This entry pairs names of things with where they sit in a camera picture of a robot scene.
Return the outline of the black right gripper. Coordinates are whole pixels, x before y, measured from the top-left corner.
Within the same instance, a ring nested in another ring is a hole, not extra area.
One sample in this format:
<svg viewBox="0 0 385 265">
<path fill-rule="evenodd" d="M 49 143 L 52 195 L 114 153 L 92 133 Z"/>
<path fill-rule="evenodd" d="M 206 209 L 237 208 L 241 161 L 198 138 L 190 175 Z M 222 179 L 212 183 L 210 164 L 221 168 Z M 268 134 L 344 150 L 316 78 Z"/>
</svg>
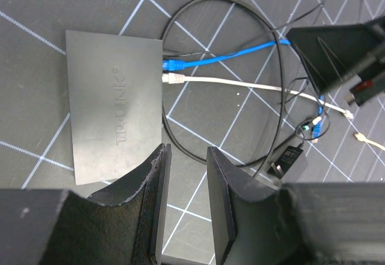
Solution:
<svg viewBox="0 0 385 265">
<path fill-rule="evenodd" d="M 362 106 L 384 92 L 384 17 L 364 24 L 292 28 L 286 34 L 312 86 L 325 94 L 354 76 L 348 105 Z"/>
</svg>

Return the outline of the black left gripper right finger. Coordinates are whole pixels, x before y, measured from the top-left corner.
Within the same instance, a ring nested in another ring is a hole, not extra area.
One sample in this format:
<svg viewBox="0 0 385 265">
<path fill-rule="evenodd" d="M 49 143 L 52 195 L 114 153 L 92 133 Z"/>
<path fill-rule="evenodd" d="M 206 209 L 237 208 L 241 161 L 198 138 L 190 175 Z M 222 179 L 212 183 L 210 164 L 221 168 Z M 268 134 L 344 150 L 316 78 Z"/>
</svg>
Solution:
<svg viewBox="0 0 385 265">
<path fill-rule="evenodd" d="M 206 164 L 216 263 L 303 264 L 291 194 L 259 183 L 216 147 Z"/>
</svg>

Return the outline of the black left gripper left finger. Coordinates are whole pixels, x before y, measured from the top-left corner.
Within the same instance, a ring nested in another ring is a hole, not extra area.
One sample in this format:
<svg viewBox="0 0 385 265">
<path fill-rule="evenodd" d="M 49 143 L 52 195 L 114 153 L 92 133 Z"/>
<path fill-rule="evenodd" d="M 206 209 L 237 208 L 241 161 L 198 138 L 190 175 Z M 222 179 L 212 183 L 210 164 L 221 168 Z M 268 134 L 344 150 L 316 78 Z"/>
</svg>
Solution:
<svg viewBox="0 0 385 265">
<path fill-rule="evenodd" d="M 88 198 L 69 192 L 40 264 L 159 264 L 170 166 L 171 146 L 160 144 Z"/>
</svg>

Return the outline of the black network switch box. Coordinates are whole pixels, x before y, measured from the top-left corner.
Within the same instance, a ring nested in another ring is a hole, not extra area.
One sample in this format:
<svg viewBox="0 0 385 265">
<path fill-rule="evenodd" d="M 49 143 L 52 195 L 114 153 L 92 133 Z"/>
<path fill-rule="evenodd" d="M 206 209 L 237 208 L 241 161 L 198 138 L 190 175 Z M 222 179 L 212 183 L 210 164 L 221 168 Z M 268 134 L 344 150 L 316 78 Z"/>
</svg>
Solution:
<svg viewBox="0 0 385 265">
<path fill-rule="evenodd" d="M 75 183 L 118 179 L 161 143 L 162 41 L 66 31 Z"/>
</svg>

